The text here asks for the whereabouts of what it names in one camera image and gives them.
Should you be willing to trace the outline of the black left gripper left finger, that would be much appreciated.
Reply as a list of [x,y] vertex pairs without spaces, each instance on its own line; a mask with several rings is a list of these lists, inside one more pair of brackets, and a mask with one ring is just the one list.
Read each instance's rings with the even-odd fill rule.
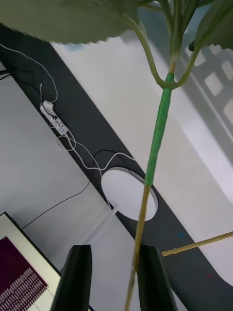
[[61,274],[51,310],[87,311],[89,309],[91,279],[91,246],[72,246]]

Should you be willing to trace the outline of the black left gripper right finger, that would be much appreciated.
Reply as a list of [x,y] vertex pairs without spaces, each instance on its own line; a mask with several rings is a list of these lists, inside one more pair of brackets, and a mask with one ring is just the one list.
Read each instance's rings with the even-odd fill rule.
[[142,311],[177,310],[162,255],[156,246],[140,246],[137,279]]

